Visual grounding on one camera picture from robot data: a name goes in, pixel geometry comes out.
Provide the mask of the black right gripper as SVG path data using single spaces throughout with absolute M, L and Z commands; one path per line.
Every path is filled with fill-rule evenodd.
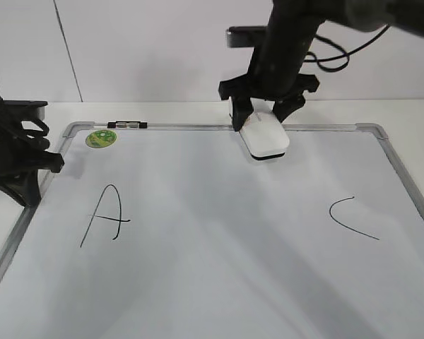
M 234 131 L 240 131 L 253 113 L 251 98 L 275 102 L 272 112 L 280 123 L 305 105 L 303 93 L 314 93 L 319 87 L 315 75 L 300 72 L 314 38 L 266 35 L 261 45 L 252 47 L 247 72 L 219 83 L 220 98 L 231 98 Z

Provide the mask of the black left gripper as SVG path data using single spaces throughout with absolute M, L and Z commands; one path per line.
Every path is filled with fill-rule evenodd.
M 41 201 L 38 171 L 64 166 L 61 154 L 48 151 L 48 133 L 44 120 L 21 121 L 0 102 L 0 191 L 23 207 Z

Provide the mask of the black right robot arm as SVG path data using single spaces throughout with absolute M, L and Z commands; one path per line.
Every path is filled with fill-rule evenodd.
M 218 86 L 220 98 L 231 101 L 235 131 L 253 113 L 253 99 L 272 102 L 279 122 L 304 106 L 304 93 L 315 92 L 319 81 L 300 69 L 323 64 L 310 46 L 314 39 L 330 43 L 317 34 L 327 21 L 360 32 L 395 27 L 424 38 L 424 1 L 274 1 L 267 25 L 229 27 L 229 48 L 253 49 L 247 72 Z

